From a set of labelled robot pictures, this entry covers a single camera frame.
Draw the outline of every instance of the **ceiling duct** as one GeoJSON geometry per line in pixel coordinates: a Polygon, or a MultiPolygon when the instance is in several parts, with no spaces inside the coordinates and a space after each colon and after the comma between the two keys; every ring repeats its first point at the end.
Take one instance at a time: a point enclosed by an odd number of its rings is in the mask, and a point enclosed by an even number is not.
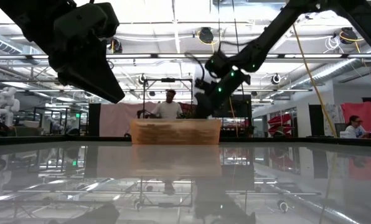
{"type": "MultiPolygon", "coordinates": [[[[19,55],[19,54],[26,54],[26,55],[33,55],[33,54],[41,54],[40,51],[31,47],[31,46],[23,46],[16,43],[13,43],[10,40],[7,40],[5,37],[0,35],[0,51],[10,54],[10,55],[19,55]]],[[[39,64],[38,60],[34,59],[25,59],[21,60],[24,63],[30,63],[33,65],[39,64]]]]}

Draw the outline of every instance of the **pink curtain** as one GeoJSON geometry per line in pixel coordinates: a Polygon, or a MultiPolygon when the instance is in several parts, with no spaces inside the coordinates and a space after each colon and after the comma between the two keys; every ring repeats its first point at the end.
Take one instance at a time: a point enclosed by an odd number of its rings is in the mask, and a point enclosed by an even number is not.
{"type": "Polygon", "coordinates": [[[357,115],[361,118],[362,127],[366,131],[371,130],[371,102],[365,103],[344,103],[342,104],[343,116],[346,123],[352,115],[357,115]]]}
{"type": "MultiPolygon", "coordinates": [[[[151,112],[156,104],[146,102],[145,109],[151,112]]],[[[143,109],[143,104],[118,103],[101,105],[100,137],[123,137],[130,134],[130,122],[137,119],[137,111],[143,109]]]]}

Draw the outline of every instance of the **ceiling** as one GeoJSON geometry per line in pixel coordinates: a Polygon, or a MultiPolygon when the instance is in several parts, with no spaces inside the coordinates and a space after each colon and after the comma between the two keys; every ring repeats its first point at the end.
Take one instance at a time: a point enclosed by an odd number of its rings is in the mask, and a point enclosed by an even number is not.
{"type": "MultiPolygon", "coordinates": [[[[79,6],[87,3],[86,0],[75,1],[79,6]]],[[[113,72],[121,87],[127,91],[123,102],[140,103],[143,99],[141,91],[129,93],[129,90],[142,89],[138,78],[144,74],[148,78],[193,78],[200,77],[202,72],[198,64],[184,58],[184,52],[193,54],[211,54],[218,49],[220,40],[244,43],[258,37],[264,28],[279,13],[284,4],[277,0],[264,1],[265,3],[238,4],[235,7],[224,1],[218,10],[217,4],[209,0],[115,0],[110,2],[121,23],[115,37],[123,46],[123,54],[173,54],[172,58],[152,59],[113,59],[115,67],[113,72]],[[210,27],[214,35],[214,44],[204,44],[198,38],[201,27],[210,27]]],[[[301,40],[301,47],[305,54],[338,54],[340,51],[357,52],[354,44],[337,44],[331,37],[339,34],[342,27],[351,27],[350,22],[338,17],[332,11],[319,14],[310,14],[306,19],[304,15],[296,23],[296,29],[301,40]]],[[[0,39],[5,43],[22,49],[26,54],[30,48],[33,53],[43,54],[34,43],[28,42],[22,35],[20,28],[0,10],[0,39]]],[[[360,48],[369,49],[364,40],[359,41],[360,48]]],[[[222,50],[227,54],[236,54],[237,46],[223,45],[222,50]]],[[[271,49],[270,54],[300,54],[295,35],[287,32],[283,38],[271,49]]],[[[325,60],[308,60],[309,69],[314,70],[325,63],[335,63],[331,58],[325,60]]],[[[74,91],[70,86],[61,86],[54,83],[57,74],[48,67],[46,60],[39,60],[38,65],[21,62],[20,60],[0,60],[0,80],[30,80],[38,83],[21,83],[19,89],[30,90],[73,90],[73,92],[42,92],[34,95],[42,100],[51,102],[67,102],[57,100],[58,96],[72,99],[71,102],[88,102],[90,98],[83,92],[74,91]]],[[[292,85],[306,75],[306,68],[301,58],[267,60],[259,71],[252,74],[251,85],[244,83],[245,91],[248,89],[277,89],[292,85]],[[271,77],[280,74],[283,78],[279,85],[271,84],[271,77]]],[[[0,89],[7,84],[0,83],[0,89]]],[[[182,94],[178,101],[191,99],[190,82],[159,83],[150,86],[150,90],[157,91],[155,96],[148,96],[150,101],[164,98],[164,90],[173,88],[182,94]]],[[[257,97],[266,97],[267,93],[257,97]]]]}

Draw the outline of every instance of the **person sitting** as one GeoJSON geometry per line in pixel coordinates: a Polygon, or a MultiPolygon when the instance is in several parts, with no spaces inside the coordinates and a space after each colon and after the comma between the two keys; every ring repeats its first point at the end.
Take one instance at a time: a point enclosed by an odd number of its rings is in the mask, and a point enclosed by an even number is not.
{"type": "Polygon", "coordinates": [[[151,118],[176,119],[182,110],[180,104],[173,101],[176,91],[168,90],[166,92],[166,101],[158,104],[154,110],[151,111],[151,118]]]}
{"type": "Polygon", "coordinates": [[[350,138],[369,138],[369,134],[361,126],[362,120],[359,116],[352,115],[347,123],[346,132],[350,138]]]}

